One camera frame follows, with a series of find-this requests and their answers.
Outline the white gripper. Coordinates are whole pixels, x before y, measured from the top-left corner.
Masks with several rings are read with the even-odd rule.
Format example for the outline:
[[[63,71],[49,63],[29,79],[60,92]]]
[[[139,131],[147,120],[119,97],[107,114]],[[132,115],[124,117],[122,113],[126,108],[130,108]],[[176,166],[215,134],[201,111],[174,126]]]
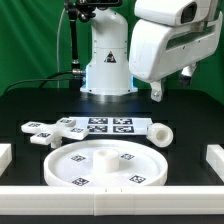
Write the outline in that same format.
[[[197,62],[217,49],[223,15],[207,23],[206,30],[197,32],[197,23],[170,27],[140,19],[133,30],[129,54],[129,70],[135,78],[150,83],[151,99],[163,98],[163,81],[178,70],[179,85],[191,84]]]

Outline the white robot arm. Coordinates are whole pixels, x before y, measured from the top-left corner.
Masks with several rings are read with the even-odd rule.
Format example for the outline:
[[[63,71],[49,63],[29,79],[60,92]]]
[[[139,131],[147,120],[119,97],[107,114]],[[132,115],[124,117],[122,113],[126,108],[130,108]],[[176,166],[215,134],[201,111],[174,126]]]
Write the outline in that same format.
[[[111,9],[118,0],[80,0],[93,6],[92,59],[81,90],[99,98],[137,90],[135,78],[151,85],[151,98],[162,100],[162,80],[179,71],[188,84],[200,60],[217,49],[223,0],[136,0],[139,21],[132,32]]]

